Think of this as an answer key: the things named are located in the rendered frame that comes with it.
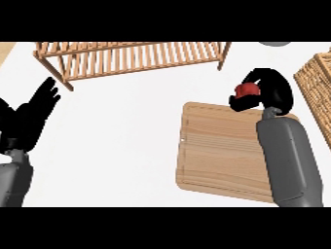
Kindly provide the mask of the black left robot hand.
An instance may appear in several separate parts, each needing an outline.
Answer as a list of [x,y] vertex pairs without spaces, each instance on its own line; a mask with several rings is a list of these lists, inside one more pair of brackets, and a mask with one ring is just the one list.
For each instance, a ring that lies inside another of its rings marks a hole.
[[36,146],[48,117],[61,99],[55,80],[48,77],[27,103],[14,109],[0,98],[0,154],[26,153]]

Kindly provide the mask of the wooden cutting board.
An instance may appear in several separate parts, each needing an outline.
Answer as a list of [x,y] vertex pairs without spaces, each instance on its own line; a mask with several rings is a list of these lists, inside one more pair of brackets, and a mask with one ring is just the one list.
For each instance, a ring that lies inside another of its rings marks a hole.
[[181,189],[274,202],[256,123],[262,111],[188,102],[184,106],[176,184]]

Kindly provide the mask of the wooden slatted rack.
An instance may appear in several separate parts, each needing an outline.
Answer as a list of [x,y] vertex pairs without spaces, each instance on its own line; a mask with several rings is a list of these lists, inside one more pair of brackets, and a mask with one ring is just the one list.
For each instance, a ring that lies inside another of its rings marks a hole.
[[33,56],[68,90],[71,81],[209,62],[223,68],[231,42],[37,42]]

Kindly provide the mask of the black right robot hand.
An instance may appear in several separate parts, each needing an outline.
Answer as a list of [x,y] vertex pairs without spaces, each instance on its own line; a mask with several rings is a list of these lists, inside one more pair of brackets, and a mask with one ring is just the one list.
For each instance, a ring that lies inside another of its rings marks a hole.
[[248,72],[243,83],[256,83],[260,88],[260,95],[235,98],[235,93],[229,98],[231,108],[241,112],[263,104],[265,108],[278,108],[281,110],[278,115],[285,116],[294,106],[294,95],[288,80],[282,74],[271,68],[254,68]]

